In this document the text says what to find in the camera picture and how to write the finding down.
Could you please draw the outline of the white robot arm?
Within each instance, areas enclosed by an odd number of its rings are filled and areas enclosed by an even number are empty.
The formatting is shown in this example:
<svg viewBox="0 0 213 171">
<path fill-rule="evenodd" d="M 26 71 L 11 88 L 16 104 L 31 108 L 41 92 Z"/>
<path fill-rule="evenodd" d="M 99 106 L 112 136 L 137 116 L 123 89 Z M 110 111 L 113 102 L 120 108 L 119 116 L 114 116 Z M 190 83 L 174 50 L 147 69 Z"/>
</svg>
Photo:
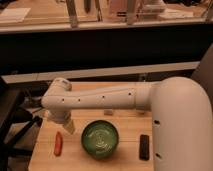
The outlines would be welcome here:
<svg viewBox="0 0 213 171">
<path fill-rule="evenodd" d="M 213 109 L 204 88 L 186 77 L 73 91 L 56 78 L 42 97 L 63 124 L 72 109 L 139 109 L 152 113 L 154 171 L 213 171 Z"/>
</svg>

